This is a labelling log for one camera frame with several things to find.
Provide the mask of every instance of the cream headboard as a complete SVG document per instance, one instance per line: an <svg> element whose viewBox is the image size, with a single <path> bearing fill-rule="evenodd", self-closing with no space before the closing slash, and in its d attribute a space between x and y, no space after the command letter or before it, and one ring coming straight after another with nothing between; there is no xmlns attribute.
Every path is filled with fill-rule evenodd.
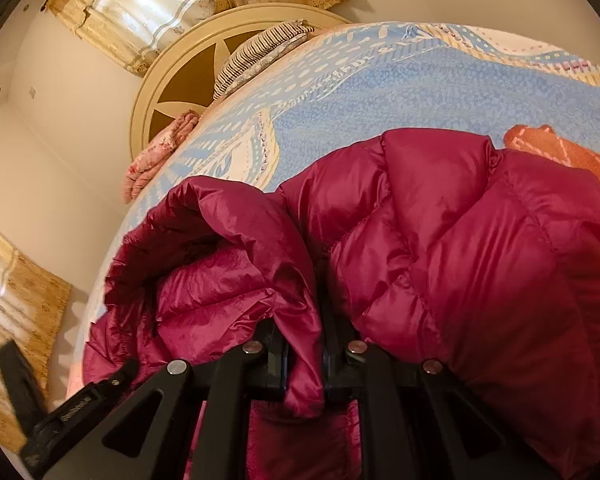
<svg viewBox="0 0 600 480"><path fill-rule="evenodd" d="M316 29L350 23L332 12L298 4L253 4L199 23L173 43L144 76L131 116L131 157L174 118L213 101L216 74L251 36L280 22L306 20Z"/></svg>

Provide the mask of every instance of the metal screw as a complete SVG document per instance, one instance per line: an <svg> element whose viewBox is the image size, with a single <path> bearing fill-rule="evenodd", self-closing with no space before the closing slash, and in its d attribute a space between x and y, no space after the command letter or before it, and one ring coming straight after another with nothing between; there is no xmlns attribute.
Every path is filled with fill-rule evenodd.
<svg viewBox="0 0 600 480"><path fill-rule="evenodd" d="M363 354L367 351L368 346L364 341L350 341L347 345L347 349L352 354Z"/></svg>
<svg viewBox="0 0 600 480"><path fill-rule="evenodd" d="M187 370L187 362L182 359L176 359L175 361L171 361L167 365L167 371L171 375L180 375L183 374Z"/></svg>
<svg viewBox="0 0 600 480"><path fill-rule="evenodd" d="M247 341L244 345L242 345L242 351L245 354L259 354L262 352L262 343L260 341Z"/></svg>
<svg viewBox="0 0 600 480"><path fill-rule="evenodd" d="M422 369L429 375L438 375L445 367L437 359L427 359L423 362Z"/></svg>

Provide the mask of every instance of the blue bedspread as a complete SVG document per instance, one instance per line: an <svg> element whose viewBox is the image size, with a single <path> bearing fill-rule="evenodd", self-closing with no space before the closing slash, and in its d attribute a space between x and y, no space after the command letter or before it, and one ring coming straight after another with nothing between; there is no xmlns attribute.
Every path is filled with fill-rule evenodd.
<svg viewBox="0 0 600 480"><path fill-rule="evenodd" d="M121 225L88 317L103 312L102 280L123 235L188 176L273 190L317 158L391 128L465 130L502 147L520 123L549 123L600 152L600 68L539 41L462 25L351 25L315 38L229 97L171 157Z"/></svg>

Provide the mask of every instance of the orange blanket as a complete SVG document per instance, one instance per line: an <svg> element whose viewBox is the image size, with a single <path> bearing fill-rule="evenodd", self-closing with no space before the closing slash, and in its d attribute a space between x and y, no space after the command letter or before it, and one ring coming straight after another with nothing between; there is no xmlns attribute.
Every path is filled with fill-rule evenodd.
<svg viewBox="0 0 600 480"><path fill-rule="evenodd" d="M504 145L550 158L564 166L589 170L600 180L600 154L558 136L548 124L539 128L517 124L505 134Z"/></svg>

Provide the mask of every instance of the puffer jacket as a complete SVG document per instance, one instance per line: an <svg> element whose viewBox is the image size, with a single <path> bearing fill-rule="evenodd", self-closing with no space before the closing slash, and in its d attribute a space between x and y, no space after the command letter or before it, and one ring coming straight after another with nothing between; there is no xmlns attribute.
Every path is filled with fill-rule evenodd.
<svg viewBox="0 0 600 480"><path fill-rule="evenodd" d="M316 281L367 341L439 358L563 478L600 459L600 183L488 137L406 128L266 194L194 176L127 234L84 380L218 358L274 317L286 412L254 406L251 480L353 480L356 410L324 409Z"/></svg>

